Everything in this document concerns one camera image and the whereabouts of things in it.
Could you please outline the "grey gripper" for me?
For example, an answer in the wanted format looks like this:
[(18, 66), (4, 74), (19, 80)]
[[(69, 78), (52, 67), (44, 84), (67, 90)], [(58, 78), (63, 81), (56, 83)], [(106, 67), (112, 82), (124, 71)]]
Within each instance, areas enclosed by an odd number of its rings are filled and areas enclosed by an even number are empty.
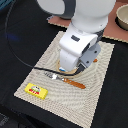
[(100, 51), (101, 51), (101, 47), (98, 43), (90, 47), (80, 57), (78, 67), (82, 69), (88, 68), (92, 64), (92, 62), (96, 59)]

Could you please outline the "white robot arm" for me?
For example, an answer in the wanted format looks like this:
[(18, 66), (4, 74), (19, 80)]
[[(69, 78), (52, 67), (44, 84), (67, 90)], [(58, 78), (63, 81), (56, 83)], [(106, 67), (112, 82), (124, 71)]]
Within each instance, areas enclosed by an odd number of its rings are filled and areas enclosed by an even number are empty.
[(40, 8), (71, 22), (60, 40), (60, 65), (73, 70), (86, 47), (93, 46), (107, 23), (116, 0), (37, 0)]

